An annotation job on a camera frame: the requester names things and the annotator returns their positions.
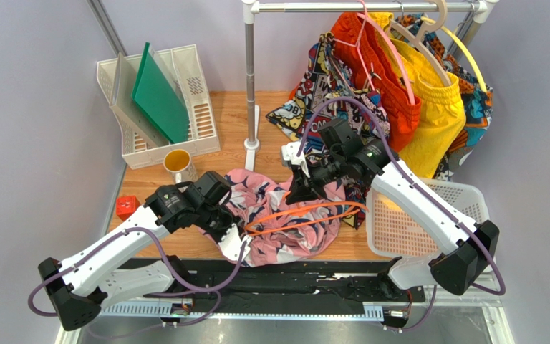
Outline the orange plastic hanger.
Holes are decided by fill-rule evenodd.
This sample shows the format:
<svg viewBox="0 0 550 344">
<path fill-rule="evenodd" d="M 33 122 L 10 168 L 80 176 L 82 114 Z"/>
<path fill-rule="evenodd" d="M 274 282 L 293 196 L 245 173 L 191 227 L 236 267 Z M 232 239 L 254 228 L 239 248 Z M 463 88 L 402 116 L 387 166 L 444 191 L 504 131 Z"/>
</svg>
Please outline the orange plastic hanger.
<svg viewBox="0 0 550 344">
<path fill-rule="evenodd" d="M 268 192 L 253 206 L 247 206 L 247 221 L 242 231 L 249 236 L 266 236 L 283 231 L 331 225 L 348 216 L 367 212 L 366 205 L 355 201 L 319 199 L 287 205 L 287 191 Z"/>
</svg>

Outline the pink shark print shorts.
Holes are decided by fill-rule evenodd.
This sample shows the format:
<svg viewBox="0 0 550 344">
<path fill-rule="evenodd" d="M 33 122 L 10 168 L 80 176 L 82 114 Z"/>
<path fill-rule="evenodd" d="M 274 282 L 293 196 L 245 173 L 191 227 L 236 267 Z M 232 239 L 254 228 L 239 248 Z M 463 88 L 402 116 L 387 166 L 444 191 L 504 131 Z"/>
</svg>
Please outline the pink shark print shorts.
<svg viewBox="0 0 550 344">
<path fill-rule="evenodd" d="M 277 183 L 243 168 L 229 171 L 231 184 L 227 207 L 241 219 L 241 232 L 250 237 L 244 267 L 286 264 L 315 257 L 339 235 L 345 218 L 365 209 L 348 201 L 344 186 L 325 186 L 326 197 L 288 205 L 291 181 Z"/>
</svg>

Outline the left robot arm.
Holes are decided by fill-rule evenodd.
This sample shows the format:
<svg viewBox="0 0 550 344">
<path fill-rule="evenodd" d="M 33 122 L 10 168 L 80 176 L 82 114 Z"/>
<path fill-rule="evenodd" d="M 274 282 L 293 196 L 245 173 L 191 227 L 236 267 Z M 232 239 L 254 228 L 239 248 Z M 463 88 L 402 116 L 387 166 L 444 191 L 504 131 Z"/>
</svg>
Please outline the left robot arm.
<svg viewBox="0 0 550 344">
<path fill-rule="evenodd" d="M 189 282 L 160 243 L 179 229 L 197 226 L 217 243 L 234 272 L 249 253 L 240 219 L 226 207 L 231 185 L 215 171 L 196 181 L 161 186 L 115 230 L 72 257 L 47 258 L 38 266 L 41 284 L 31 291 L 30 309 L 57 317 L 67 330 L 92 322 L 105 308 L 144 295 L 178 297 L 217 292 L 234 278 L 212 287 Z"/>
</svg>

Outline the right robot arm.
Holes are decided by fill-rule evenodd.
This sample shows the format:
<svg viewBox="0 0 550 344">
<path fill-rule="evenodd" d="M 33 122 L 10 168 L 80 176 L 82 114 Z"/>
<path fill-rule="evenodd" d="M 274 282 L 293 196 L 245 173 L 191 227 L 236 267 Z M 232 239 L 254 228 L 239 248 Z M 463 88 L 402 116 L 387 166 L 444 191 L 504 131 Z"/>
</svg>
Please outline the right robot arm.
<svg viewBox="0 0 550 344">
<path fill-rule="evenodd" d="M 386 272 L 400 290 L 420 285 L 440 286 L 454 295 L 469 287 L 504 295 L 506 285 L 494 262 L 500 236 L 489 220 L 477 222 L 429 189 L 386 142 L 368 143 L 348 122 L 335 119 L 319 129 L 327 152 L 312 163 L 301 142 L 280 150 L 283 166 L 293 173 L 287 204 L 325 199 L 325 186 L 349 177 L 370 185 L 411 217 L 436 243 L 437 251 L 421 257 L 396 257 Z"/>
</svg>

